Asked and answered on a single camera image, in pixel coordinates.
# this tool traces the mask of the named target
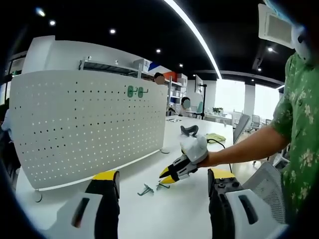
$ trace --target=gray chair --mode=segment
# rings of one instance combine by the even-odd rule
[[[234,130],[234,134],[233,134],[234,144],[239,139],[239,136],[241,135],[241,133],[245,130],[249,120],[250,120],[250,116],[245,114],[241,115],[239,122],[237,124],[237,127]]]
[[[251,118],[250,131],[253,129],[258,130],[259,127],[260,127],[260,118],[259,118],[259,116],[253,115]]]

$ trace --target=shelf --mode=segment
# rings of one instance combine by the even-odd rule
[[[103,71],[103,72],[115,73],[119,75],[132,76],[135,78],[138,77],[138,73],[139,73],[139,71],[134,68],[105,64],[102,62],[89,61],[89,60],[85,60],[83,70]],[[146,72],[142,72],[141,78],[146,80],[153,80],[154,75],[146,73]]]
[[[172,86],[177,86],[177,87],[185,87],[185,86],[182,86],[180,83],[177,83],[175,81],[172,81],[171,82],[171,85]]]

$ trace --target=black cable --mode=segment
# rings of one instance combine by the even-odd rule
[[[213,140],[215,141],[216,143],[219,143],[221,146],[223,146],[223,148],[225,148],[225,146],[221,143],[221,142],[218,142],[217,140],[213,139],[213,138],[210,138],[207,140],[207,143],[209,143],[210,140]],[[231,166],[230,166],[230,163],[228,164],[229,165],[229,168],[230,168],[230,172],[233,173],[233,170],[231,170]]]

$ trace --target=white desk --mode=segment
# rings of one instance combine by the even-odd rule
[[[160,152],[120,169],[120,216],[118,232],[120,239],[140,238],[211,238],[212,229],[208,212],[207,169],[201,168],[189,178],[178,181],[169,189],[161,188],[154,194],[138,196],[143,184],[156,184],[162,170],[180,157],[179,143],[185,138],[180,126],[198,125],[198,134],[217,133],[226,138],[225,147],[233,144],[232,126],[205,120],[172,116],[180,122],[165,124],[164,147],[169,154]],[[209,151],[219,151],[219,144],[209,144]],[[228,165],[218,168],[229,170]],[[36,203],[34,189],[20,170],[16,196],[30,220],[39,229],[49,228],[56,220],[58,209],[77,192],[85,191],[89,181],[42,192],[43,199]]]
[[[231,114],[226,114],[225,116],[222,115],[217,115],[217,114],[212,114],[212,115],[207,115],[205,114],[206,120],[214,119],[216,122],[226,122],[228,125],[232,125],[232,115]]]

